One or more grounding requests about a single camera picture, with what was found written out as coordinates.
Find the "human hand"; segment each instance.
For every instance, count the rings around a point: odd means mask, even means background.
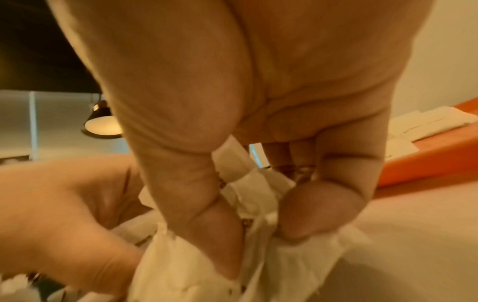
[[[218,271],[240,268],[242,228],[211,151],[261,142],[299,185],[284,236],[339,227],[380,174],[390,100],[431,0],[50,0],[99,81],[169,227]]]
[[[130,155],[1,168],[0,273],[124,294],[142,252],[108,229],[149,210],[142,187]]]

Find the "lampshade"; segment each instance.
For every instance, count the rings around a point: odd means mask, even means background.
[[[98,101],[93,106],[93,112],[83,125],[82,132],[94,138],[120,138],[123,130],[105,100]]]

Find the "lit lamp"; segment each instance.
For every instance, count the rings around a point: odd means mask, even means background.
[[[120,138],[123,133],[105,100],[100,100],[93,106],[93,112],[81,131],[87,136],[103,139]]]

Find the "ceiling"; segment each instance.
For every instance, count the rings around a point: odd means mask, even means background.
[[[100,91],[45,0],[0,0],[0,90]]]

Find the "orange object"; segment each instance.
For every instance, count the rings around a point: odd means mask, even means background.
[[[455,106],[478,115],[478,98]],[[424,138],[418,152],[385,164],[378,187],[419,179],[478,171],[478,123]]]

